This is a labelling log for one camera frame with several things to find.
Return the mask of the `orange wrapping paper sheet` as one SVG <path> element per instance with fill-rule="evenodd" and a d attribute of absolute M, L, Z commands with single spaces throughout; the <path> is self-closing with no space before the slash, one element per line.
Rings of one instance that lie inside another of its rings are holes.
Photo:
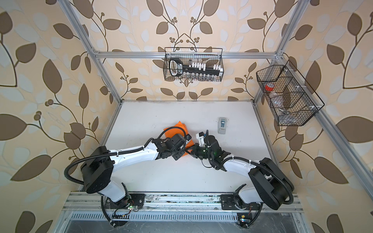
<path fill-rule="evenodd" d="M 185 124 L 183 124 L 182 122 L 178 122 L 176 125 L 175 125 L 175 127 L 178 127 L 177 129 L 170 129 L 170 130 L 167 130 L 166 132 L 165 132 L 165 134 L 164 134 L 164 136 L 165 136 L 165 138 L 172 138 L 174 135 L 176 135 L 176 134 L 180 134 L 181 136 L 184 136 L 184 133 L 183 133 L 183 131 L 181 130 L 181 129 L 179 129 L 179 128 L 182 128 L 185 132 L 186 132 L 186 134 L 188 134 L 188 129 L 187 129 L 187 127 L 186 127 L 186 125 Z M 188 142 L 187 142 L 187 144 L 186 144 L 186 148 L 189 148 L 189 147 L 191 147 L 191 146 L 194 146 L 194 142 L 193 142 L 193 140 L 192 139 L 190 139 Z"/>

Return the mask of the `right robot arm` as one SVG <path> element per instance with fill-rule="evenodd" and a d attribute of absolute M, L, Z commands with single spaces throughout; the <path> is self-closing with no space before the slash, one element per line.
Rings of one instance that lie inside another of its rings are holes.
<path fill-rule="evenodd" d="M 194 158 L 208 160 L 215 170 L 233 172 L 251 180 L 253 187 L 243 184 L 233 193 L 235 208 L 245 210 L 251 203 L 265 204 L 278 210 L 294 202 L 294 186 L 272 159 L 254 161 L 235 156 L 219 146 L 214 136 L 202 136 L 204 143 L 185 149 Z"/>

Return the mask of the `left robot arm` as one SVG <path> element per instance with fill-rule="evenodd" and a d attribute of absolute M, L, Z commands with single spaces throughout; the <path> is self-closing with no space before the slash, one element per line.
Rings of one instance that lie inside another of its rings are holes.
<path fill-rule="evenodd" d="M 83 162 L 81 173 L 84 189 L 88 194 L 98 193 L 108 197 L 118 206 L 124 206 L 131 198 L 124 183 L 112 179 L 112 175 L 125 167 L 157 159 L 173 157 L 178 160 L 185 154 L 192 137 L 175 134 L 171 138 L 149 139 L 144 146 L 126 150 L 98 148 L 90 159 Z"/>

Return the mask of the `white tape dispenser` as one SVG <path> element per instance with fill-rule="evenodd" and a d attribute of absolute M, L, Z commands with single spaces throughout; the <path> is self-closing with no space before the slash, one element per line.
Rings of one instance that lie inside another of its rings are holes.
<path fill-rule="evenodd" d="M 219 134 L 226 134 L 227 128 L 227 119 L 225 117 L 220 117 L 218 121 L 218 133 Z"/>

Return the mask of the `black tool set in basket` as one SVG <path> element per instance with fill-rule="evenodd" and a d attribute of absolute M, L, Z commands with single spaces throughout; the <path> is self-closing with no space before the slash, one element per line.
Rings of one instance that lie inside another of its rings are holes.
<path fill-rule="evenodd" d="M 216 64 L 213 67 L 208 67 L 207 63 L 187 61 L 185 65 L 179 58 L 171 58 L 168 63 L 168 69 L 173 77 L 184 78 L 204 78 L 209 77 L 215 79 L 222 77 L 224 69 Z"/>

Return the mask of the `red capped item in basket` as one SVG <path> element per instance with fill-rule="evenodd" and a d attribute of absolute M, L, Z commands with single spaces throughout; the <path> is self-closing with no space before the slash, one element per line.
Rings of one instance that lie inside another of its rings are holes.
<path fill-rule="evenodd" d="M 266 83 L 264 87 L 266 93 L 271 93 L 275 89 L 275 85 L 273 83 Z"/>

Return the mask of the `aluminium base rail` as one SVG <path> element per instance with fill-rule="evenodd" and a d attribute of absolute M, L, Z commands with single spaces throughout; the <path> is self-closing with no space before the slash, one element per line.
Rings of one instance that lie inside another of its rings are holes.
<path fill-rule="evenodd" d="M 238 222 L 242 218 L 262 214 L 286 215 L 303 213 L 297 196 L 291 205 L 273 210 L 265 204 L 251 203 L 237 208 L 230 193 L 160 193 L 133 192 L 128 207 L 115 207 L 99 194 L 72 192 L 63 211 L 73 220 L 103 220 L 108 215 L 114 221 L 172 221 L 172 222 Z"/>

